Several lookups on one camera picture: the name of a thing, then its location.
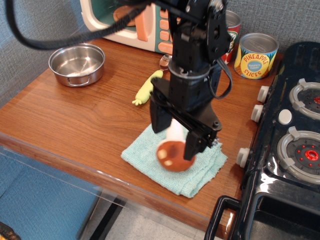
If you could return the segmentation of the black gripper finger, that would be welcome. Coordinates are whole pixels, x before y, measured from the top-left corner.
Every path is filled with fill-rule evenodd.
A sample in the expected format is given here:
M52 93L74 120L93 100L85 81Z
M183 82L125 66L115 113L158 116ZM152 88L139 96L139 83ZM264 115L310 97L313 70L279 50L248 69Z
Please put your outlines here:
M198 153L202 153L207 147L213 144L210 132L202 132L199 130L191 130L188 132L185 140L184 159L191 161Z
M150 118L152 130L155 134L167 129L172 122L172 116L167 112L168 106L158 102L154 97L150 102Z

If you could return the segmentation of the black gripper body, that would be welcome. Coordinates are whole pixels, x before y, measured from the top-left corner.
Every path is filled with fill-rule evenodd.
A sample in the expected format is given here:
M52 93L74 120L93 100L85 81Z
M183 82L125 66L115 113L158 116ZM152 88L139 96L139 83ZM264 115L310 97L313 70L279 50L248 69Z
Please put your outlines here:
M169 80L159 77L151 80L151 98L167 105L166 111L172 119L176 119L188 132L198 130L211 133L212 146L218 131L222 129L222 124L211 106L212 100L217 97L221 71L218 63L193 71L171 62Z

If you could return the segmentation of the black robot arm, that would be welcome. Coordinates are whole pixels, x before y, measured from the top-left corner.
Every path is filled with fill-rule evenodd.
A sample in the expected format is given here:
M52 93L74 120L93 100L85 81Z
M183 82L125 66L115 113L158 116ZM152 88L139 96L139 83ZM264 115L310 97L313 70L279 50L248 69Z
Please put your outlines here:
M212 108L213 99L222 99L217 89L221 72L227 70L222 56L229 50L231 36L226 24L225 0L157 0L168 12L173 38L170 79L151 80L150 115L155 133L177 120L187 130L184 159L211 147L222 124Z

